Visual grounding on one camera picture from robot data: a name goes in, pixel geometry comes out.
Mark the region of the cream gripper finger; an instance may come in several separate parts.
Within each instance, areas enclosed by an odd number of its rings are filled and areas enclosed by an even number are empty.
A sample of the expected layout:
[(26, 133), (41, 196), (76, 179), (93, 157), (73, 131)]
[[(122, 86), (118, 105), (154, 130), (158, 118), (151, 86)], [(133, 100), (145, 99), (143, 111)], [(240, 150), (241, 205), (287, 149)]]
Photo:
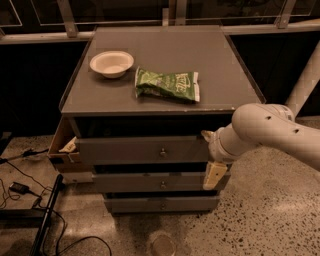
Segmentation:
[(213, 190), (227, 172), (227, 165), (220, 162), (208, 162), (203, 181), (204, 190)]

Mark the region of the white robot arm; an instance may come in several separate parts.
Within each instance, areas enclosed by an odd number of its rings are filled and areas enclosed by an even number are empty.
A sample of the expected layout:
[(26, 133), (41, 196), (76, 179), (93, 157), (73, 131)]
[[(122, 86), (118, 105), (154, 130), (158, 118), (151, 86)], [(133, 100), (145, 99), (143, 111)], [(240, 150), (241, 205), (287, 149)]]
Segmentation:
[(295, 122), (319, 80), (320, 43), (285, 104), (245, 104), (235, 110), (228, 126), (214, 132), (204, 130), (202, 136), (208, 142), (209, 161), (203, 188), (214, 189), (229, 164), (259, 146), (278, 149), (319, 170), (320, 130)]

